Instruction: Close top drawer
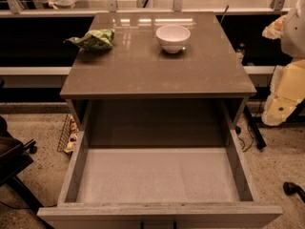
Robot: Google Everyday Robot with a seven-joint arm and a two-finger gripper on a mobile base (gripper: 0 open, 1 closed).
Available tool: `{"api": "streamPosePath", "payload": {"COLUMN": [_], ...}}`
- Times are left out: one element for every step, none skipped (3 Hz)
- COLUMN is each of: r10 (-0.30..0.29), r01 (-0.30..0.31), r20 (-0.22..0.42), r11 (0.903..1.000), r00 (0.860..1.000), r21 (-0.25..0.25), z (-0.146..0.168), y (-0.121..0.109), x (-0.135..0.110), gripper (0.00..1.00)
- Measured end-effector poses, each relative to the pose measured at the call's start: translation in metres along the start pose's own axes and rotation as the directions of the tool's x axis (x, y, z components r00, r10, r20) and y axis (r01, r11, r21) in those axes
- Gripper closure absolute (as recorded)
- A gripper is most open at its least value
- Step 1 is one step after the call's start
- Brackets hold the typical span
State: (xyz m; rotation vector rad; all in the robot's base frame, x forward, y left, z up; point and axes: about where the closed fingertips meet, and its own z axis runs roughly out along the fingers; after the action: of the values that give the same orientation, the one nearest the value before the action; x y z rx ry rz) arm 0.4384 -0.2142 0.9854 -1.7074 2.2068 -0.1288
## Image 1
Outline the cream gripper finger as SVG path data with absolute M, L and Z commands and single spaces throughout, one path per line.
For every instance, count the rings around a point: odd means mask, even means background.
M 275 19 L 268 27 L 266 27 L 262 35 L 269 39 L 280 39 L 282 37 L 283 26 L 286 16 L 282 15 L 279 18 Z
M 270 91 L 261 119 L 268 126 L 278 126 L 305 99 L 305 60 L 294 60 L 285 67 L 276 66 Z

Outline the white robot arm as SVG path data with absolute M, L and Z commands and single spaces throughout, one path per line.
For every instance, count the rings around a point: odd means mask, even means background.
M 298 0 L 287 14 L 266 27 L 262 35 L 279 38 L 281 50 L 293 59 L 285 67 L 275 67 L 271 93 L 261 117 L 264 124 L 277 126 L 305 99 L 305 0 Z

